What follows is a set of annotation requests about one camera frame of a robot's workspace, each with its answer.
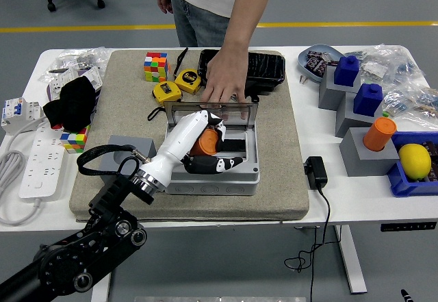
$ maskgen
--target white robotic hand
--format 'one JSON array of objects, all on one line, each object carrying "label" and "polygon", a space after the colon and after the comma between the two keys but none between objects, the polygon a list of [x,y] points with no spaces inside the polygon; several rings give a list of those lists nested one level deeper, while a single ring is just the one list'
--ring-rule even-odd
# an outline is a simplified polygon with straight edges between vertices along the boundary
[{"label": "white robotic hand", "polygon": [[164,191],[170,184],[174,167],[184,164],[186,171],[198,174],[224,172],[243,162],[242,158],[189,156],[195,142],[209,125],[214,126],[219,139],[224,141],[225,125],[220,117],[202,110],[184,116],[158,149],[157,155],[141,165],[132,181],[149,195]]}]

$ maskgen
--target white power strip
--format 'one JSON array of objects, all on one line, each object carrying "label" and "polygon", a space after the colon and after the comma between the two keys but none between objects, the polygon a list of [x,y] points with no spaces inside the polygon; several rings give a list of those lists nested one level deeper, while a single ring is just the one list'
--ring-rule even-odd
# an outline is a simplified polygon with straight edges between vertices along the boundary
[{"label": "white power strip", "polygon": [[51,129],[48,122],[43,122],[36,130],[32,149],[27,161],[19,197],[28,203],[35,198],[43,201],[57,199],[57,186],[60,180],[62,160],[65,148],[60,142],[62,129]]}]

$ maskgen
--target rubik's cube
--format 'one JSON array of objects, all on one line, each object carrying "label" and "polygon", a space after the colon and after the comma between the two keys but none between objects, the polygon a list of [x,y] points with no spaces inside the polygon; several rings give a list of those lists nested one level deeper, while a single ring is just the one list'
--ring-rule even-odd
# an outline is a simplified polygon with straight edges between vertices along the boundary
[{"label": "rubik's cube", "polygon": [[148,52],[144,59],[144,75],[147,81],[161,83],[167,81],[170,65],[167,61],[167,53]]},{"label": "rubik's cube", "polygon": [[90,125],[83,128],[79,132],[64,131],[61,135],[61,142],[68,153],[82,153],[87,142],[88,132],[90,131]]}]

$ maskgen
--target jeans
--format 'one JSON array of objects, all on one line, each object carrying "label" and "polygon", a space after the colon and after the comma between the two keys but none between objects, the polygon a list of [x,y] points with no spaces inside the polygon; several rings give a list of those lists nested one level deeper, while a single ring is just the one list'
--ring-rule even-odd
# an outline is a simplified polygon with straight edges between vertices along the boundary
[{"label": "jeans", "polygon": [[229,18],[200,9],[184,0],[171,0],[181,47],[221,47]]}]

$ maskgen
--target yellow tape measure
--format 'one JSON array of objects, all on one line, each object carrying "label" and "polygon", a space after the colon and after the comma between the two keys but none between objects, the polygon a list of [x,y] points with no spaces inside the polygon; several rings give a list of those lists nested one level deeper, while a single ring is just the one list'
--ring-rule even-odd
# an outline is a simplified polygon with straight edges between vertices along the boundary
[{"label": "yellow tape measure", "polygon": [[160,105],[164,105],[165,101],[180,101],[183,97],[181,90],[173,81],[163,81],[155,85],[152,96]]},{"label": "yellow tape measure", "polygon": [[195,95],[201,88],[201,78],[196,69],[184,69],[175,79],[175,84],[178,85],[182,91]]}]

